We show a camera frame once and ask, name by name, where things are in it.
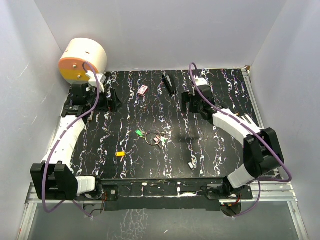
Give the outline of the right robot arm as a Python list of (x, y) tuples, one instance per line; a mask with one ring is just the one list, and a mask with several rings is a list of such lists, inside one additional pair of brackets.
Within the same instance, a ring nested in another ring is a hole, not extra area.
[(209, 86), (201, 85), (199, 90), (184, 92), (181, 100), (183, 113), (200, 114), (243, 147), (243, 164), (223, 179), (222, 190), (226, 197), (235, 198), (241, 187), (284, 165), (276, 132), (272, 128), (262, 129), (248, 116), (238, 117), (229, 108), (215, 104)]

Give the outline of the key with green tag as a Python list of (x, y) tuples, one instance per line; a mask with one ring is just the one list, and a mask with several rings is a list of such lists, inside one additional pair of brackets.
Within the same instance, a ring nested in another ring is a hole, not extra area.
[(168, 140), (167, 137), (164, 137), (160, 134), (157, 134), (155, 138), (156, 138), (157, 145), (159, 145), (160, 147), (162, 146), (162, 144), (165, 144), (166, 141)]

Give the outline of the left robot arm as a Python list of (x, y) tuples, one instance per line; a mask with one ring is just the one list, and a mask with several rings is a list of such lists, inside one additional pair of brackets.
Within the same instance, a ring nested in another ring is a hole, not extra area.
[(121, 106), (113, 87), (101, 89), (97, 94), (97, 89), (89, 83), (72, 84), (53, 144), (42, 161), (34, 163), (30, 169), (39, 199), (71, 201), (87, 194), (97, 200), (103, 195), (104, 188), (96, 177), (73, 174), (71, 160), (78, 138), (94, 111), (116, 112)]

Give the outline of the large metal keyring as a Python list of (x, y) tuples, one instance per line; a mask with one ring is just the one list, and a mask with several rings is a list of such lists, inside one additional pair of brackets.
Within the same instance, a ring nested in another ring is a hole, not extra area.
[(158, 130), (151, 129), (144, 135), (145, 142), (150, 146), (156, 146), (161, 141), (161, 133)]

